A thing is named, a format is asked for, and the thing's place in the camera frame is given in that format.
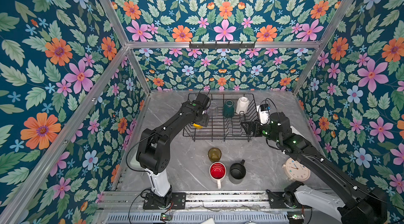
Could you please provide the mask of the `yellow mug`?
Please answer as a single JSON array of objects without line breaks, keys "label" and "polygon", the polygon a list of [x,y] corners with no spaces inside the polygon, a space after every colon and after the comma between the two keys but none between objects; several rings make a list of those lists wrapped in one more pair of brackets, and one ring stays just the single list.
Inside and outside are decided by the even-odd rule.
[{"label": "yellow mug", "polygon": [[193,127],[194,127],[195,129],[202,129],[202,128],[204,128],[204,126],[199,125],[199,124],[193,124]]}]

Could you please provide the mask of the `clear drinking glass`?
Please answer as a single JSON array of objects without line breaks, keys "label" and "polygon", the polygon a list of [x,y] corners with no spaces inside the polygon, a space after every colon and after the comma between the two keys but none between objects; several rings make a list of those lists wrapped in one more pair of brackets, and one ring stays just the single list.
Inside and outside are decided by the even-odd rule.
[{"label": "clear drinking glass", "polygon": [[208,115],[210,117],[216,116],[219,113],[218,104],[215,101],[211,101],[210,107],[208,109]]}]

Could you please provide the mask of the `white ceramic mug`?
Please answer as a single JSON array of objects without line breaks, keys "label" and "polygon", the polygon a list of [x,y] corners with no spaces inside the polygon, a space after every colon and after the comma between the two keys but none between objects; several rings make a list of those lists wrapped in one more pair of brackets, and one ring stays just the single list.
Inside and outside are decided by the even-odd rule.
[{"label": "white ceramic mug", "polygon": [[237,101],[235,113],[238,115],[245,114],[248,110],[248,106],[249,106],[249,99],[245,96],[240,97]]}]

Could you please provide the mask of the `green mug cream interior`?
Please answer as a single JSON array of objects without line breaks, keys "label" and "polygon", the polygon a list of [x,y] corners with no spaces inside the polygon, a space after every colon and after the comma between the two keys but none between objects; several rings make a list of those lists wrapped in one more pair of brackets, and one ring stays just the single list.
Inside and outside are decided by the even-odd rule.
[{"label": "green mug cream interior", "polygon": [[235,114],[234,102],[232,100],[226,100],[223,106],[223,117],[232,118]]}]

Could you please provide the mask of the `black mug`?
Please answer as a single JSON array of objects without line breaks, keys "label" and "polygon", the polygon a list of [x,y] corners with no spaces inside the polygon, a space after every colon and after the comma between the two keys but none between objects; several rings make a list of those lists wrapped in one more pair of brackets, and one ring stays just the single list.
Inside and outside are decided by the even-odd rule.
[{"label": "black mug", "polygon": [[233,184],[240,184],[246,176],[245,160],[233,163],[229,169],[229,180]]}]

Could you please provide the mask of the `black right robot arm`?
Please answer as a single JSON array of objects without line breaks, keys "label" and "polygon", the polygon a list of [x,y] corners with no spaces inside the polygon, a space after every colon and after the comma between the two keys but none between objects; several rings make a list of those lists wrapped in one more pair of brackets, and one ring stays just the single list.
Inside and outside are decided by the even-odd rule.
[{"label": "black right robot arm", "polygon": [[292,132],[290,120],[283,112],[270,114],[266,124],[256,120],[244,121],[241,126],[248,136],[263,136],[266,141],[275,142],[282,153],[307,167],[335,193],[332,196],[295,181],[284,189],[282,200],[286,207],[308,206],[342,224],[383,224],[387,220],[386,194],[353,180],[309,140]]}]

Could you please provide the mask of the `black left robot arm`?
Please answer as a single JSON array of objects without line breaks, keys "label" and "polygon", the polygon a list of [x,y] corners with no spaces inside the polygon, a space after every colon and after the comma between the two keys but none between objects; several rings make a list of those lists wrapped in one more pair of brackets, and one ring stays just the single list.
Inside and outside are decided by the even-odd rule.
[{"label": "black left robot arm", "polygon": [[207,94],[198,93],[192,101],[185,101],[167,122],[151,130],[146,128],[136,153],[136,161],[149,176],[151,202],[167,207],[172,199],[172,186],[168,181],[166,168],[170,161],[170,144],[189,124],[205,127],[209,115],[204,113],[210,106]]}]

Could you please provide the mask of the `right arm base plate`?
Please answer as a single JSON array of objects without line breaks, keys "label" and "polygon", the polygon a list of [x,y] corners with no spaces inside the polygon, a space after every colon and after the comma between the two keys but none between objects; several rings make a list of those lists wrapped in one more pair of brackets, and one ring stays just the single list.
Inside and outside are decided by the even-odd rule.
[{"label": "right arm base plate", "polygon": [[295,195],[292,192],[271,191],[267,189],[266,194],[268,196],[268,202],[272,209],[275,208],[296,209],[302,207],[302,205],[298,202],[298,200],[296,199]]}]

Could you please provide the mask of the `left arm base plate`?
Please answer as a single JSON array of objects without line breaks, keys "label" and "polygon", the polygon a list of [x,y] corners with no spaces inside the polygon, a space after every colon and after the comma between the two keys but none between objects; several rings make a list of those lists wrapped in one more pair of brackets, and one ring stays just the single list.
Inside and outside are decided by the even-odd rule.
[{"label": "left arm base plate", "polygon": [[164,210],[174,209],[183,210],[186,204],[185,192],[169,192],[165,197],[160,197],[152,192],[146,194],[144,200],[144,210]]}]

